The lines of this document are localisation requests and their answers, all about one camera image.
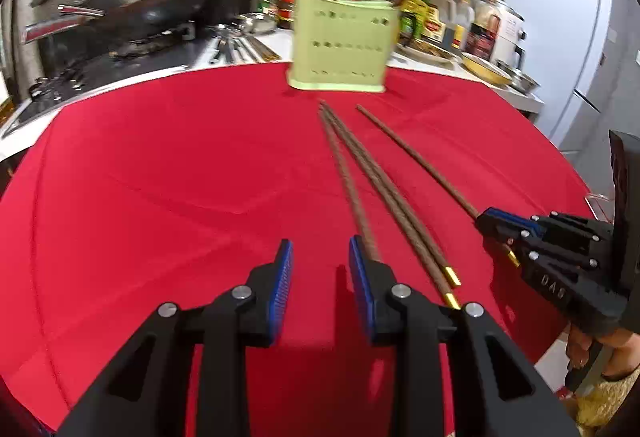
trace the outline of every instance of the dish with food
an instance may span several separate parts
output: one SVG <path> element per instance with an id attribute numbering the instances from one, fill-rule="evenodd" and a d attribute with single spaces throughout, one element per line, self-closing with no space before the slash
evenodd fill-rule
<path id="1" fill-rule="evenodd" d="M 398 51 L 411 59 L 425 63 L 453 63 L 461 61 L 455 54 L 445 51 L 437 45 L 433 45 L 433 43 L 416 40 L 415 38 L 409 42 L 409 45 L 399 43 Z"/>
<path id="2" fill-rule="evenodd" d="M 479 56 L 465 52 L 462 53 L 462 59 L 467 69 L 487 83 L 493 85 L 509 85 L 511 83 L 510 75 Z"/>

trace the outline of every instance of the plastic jug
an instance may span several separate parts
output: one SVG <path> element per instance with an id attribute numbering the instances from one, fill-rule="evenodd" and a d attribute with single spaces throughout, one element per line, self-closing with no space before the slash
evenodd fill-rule
<path id="1" fill-rule="evenodd" d="M 456 29 L 456 3 L 453 0 L 427 0 L 427 6 L 422 38 L 448 50 Z"/>
<path id="2" fill-rule="evenodd" d="M 469 0 L 460 0 L 457 5 L 458 13 L 456 15 L 456 29 L 453 35 L 450 51 L 454 54 L 460 54 L 465 48 L 466 37 L 476 19 L 476 12 L 469 3 Z"/>

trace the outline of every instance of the gas stove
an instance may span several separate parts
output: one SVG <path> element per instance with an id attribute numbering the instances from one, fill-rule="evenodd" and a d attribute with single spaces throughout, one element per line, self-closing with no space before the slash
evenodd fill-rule
<path id="1" fill-rule="evenodd" d="M 81 99 L 83 94 L 99 93 L 101 88 L 115 82 L 162 69 L 188 68 L 206 42 L 205 38 L 196 38 L 193 24 L 184 24 L 153 37 L 126 42 L 93 59 L 72 61 L 54 77 L 39 78 L 29 88 L 31 102 L 8 125 L 2 137 L 47 112 Z"/>

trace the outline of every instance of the human hand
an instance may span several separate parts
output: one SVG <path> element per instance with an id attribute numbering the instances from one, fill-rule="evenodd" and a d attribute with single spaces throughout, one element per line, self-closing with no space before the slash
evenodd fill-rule
<path id="1" fill-rule="evenodd" d="M 602 375 L 607 377 L 625 377 L 640 365 L 640 335 L 618 329 L 613 334 L 597 338 L 604 345 L 614 348 L 613 355 Z M 575 369 L 581 369 L 589 361 L 589 348 L 593 338 L 571 325 L 566 345 L 566 356 Z"/>

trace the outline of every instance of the jar with red lid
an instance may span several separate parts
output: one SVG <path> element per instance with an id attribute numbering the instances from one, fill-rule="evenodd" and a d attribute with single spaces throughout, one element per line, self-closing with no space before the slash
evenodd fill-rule
<path id="1" fill-rule="evenodd" d="M 294 0 L 281 0 L 278 8 L 278 27 L 293 29 Z"/>

